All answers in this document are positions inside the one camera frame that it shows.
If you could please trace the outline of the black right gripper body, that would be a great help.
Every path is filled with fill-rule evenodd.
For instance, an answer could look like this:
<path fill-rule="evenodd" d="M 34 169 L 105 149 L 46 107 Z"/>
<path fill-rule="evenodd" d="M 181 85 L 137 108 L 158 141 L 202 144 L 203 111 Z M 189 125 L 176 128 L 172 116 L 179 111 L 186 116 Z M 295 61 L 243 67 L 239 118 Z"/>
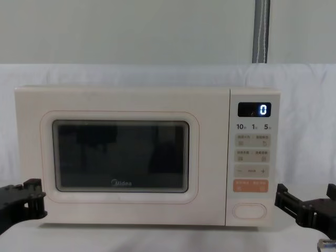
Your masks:
<path fill-rule="evenodd" d="M 335 237 L 335 200 L 314 199 L 305 201 L 301 207 L 302 223 L 305 228 L 318 230 L 328 237 Z"/>

